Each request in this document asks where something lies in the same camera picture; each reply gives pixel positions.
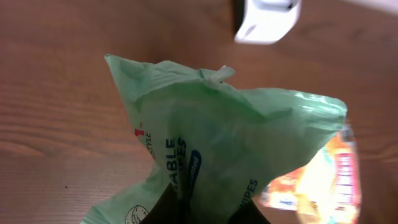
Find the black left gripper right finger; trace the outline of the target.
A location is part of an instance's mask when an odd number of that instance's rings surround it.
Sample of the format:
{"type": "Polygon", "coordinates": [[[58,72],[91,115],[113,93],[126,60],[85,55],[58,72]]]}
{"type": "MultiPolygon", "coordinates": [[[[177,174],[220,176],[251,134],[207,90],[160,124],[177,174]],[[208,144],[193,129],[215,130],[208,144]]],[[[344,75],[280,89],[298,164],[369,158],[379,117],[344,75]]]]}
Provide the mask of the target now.
{"type": "Polygon", "coordinates": [[[228,224],[271,224],[270,221],[250,200],[244,204],[230,219],[228,224]]]}

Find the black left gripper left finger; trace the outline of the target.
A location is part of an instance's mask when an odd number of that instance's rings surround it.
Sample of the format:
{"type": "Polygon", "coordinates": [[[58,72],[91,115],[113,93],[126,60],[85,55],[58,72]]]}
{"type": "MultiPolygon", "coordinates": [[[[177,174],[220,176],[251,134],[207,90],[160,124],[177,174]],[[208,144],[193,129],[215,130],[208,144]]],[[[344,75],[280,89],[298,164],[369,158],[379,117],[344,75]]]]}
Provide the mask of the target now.
{"type": "Polygon", "coordinates": [[[183,224],[183,200],[178,199],[172,184],[166,187],[141,224],[183,224]]]}

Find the teal snack packet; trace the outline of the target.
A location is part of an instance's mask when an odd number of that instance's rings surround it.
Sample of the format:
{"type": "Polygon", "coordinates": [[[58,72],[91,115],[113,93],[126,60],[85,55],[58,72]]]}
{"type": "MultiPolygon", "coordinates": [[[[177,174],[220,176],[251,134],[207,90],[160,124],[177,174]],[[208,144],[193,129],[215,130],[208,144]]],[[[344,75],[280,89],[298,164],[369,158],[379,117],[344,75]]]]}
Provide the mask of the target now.
{"type": "Polygon", "coordinates": [[[141,223],[169,184],[183,200],[183,223],[228,223],[270,181],[308,164],[345,123],[339,99],[238,90],[227,83],[231,67],[105,59],[154,166],[143,183],[94,205],[83,223],[141,223]]]}

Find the large white snack bag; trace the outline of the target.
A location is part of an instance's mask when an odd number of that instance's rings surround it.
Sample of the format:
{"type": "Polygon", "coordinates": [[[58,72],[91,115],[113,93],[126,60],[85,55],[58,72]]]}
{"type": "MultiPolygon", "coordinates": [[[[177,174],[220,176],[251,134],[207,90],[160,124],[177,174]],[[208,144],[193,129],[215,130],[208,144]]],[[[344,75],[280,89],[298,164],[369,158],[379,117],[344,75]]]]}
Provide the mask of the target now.
{"type": "Polygon", "coordinates": [[[307,165],[271,181],[262,191],[260,203],[295,211],[300,223],[356,224],[361,184],[349,123],[307,165]]]}

